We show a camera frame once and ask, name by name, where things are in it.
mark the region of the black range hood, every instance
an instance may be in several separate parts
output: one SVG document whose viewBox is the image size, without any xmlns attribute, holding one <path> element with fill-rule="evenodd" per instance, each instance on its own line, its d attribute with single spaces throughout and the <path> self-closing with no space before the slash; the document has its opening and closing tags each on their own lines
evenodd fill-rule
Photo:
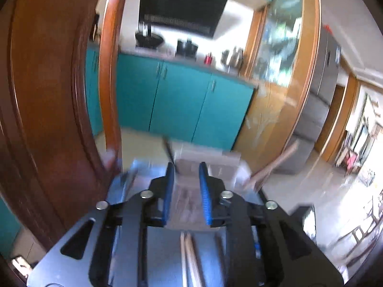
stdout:
<svg viewBox="0 0 383 287">
<path fill-rule="evenodd" d="M 213 37 L 227 0 L 141 0 L 139 22 Z"/>
</svg>

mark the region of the kitchen countertop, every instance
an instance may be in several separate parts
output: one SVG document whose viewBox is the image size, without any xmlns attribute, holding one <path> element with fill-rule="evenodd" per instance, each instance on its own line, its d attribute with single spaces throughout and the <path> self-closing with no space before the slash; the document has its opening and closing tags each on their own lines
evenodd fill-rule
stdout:
<svg viewBox="0 0 383 287">
<path fill-rule="evenodd" d="M 248 86 L 255 88 L 255 89 L 258 88 L 258 83 L 256 83 L 256 82 L 247 81 L 242 76 L 236 76 L 234 74 L 229 74 L 229 73 L 225 72 L 224 70 L 220 70 L 220 69 L 217 69 L 215 67 L 205 65 L 203 62 L 195 61 L 193 59 L 176 57 L 174 55 L 168 55 L 165 52 L 160 52 L 160 51 L 151 50 L 151 49 L 144 49 L 144 48 L 123 49 L 123 50 L 121 50 L 121 53 L 127 54 L 127 55 L 135 55 L 135 56 L 140 56 L 140 57 L 160 59 L 160 60 L 168 61 L 169 63 L 177 63 L 177 64 L 186 65 L 186 66 L 189 66 L 192 68 L 202 69 L 202 71 L 204 71 L 204 72 L 211 72 L 212 74 L 225 76 L 229 79 L 239 81 L 241 84 L 248 85 Z"/>
</svg>

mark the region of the shiny floor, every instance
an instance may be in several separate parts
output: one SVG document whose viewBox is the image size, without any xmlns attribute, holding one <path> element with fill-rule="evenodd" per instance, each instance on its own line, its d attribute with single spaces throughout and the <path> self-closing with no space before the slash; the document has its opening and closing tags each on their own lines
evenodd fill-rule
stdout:
<svg viewBox="0 0 383 287">
<path fill-rule="evenodd" d="M 134 159 L 150 160 L 155 164 L 168 162 L 160 137 L 129 129 L 122 130 L 121 134 L 124 170 L 129 169 Z M 103 134 L 96 138 L 96 145 L 100 154 L 105 152 Z M 174 149 L 182 145 L 181 142 L 172 144 Z M 349 271 L 355 272 L 364 260 L 355 257 L 362 254 L 376 234 L 367 238 L 347 257 L 347 253 L 356 244 L 355 238 L 349 236 L 336 245 L 334 243 L 365 220 L 368 212 L 365 207 L 376 193 L 376 186 L 367 188 L 356 176 L 346 176 L 342 168 L 331 166 L 319 159 L 316 152 L 312 152 L 303 171 L 294 176 L 270 175 L 264 191 L 269 199 L 276 201 L 288 213 L 299 204 L 314 204 L 318 246 L 338 268 L 353 260 L 354 266 Z M 45 252 L 30 233 L 23 230 L 15 241 L 13 255 L 16 254 L 21 254 L 29 262 L 35 262 Z"/>
</svg>

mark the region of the glass panel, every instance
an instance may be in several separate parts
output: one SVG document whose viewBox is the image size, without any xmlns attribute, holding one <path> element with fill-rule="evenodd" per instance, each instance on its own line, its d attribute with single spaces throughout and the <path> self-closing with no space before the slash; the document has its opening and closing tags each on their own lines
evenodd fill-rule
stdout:
<svg viewBox="0 0 383 287">
<path fill-rule="evenodd" d="M 255 79 L 290 84 L 302 24 L 302 0 L 272 0 L 253 68 Z"/>
</svg>

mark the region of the white ceiling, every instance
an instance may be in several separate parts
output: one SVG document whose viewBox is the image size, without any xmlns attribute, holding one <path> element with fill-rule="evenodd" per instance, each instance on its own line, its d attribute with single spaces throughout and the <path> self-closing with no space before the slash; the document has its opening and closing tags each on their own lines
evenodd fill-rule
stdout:
<svg viewBox="0 0 383 287">
<path fill-rule="evenodd" d="M 383 35 L 362 0 L 322 0 L 328 24 L 342 55 L 362 80 L 383 87 Z"/>
</svg>

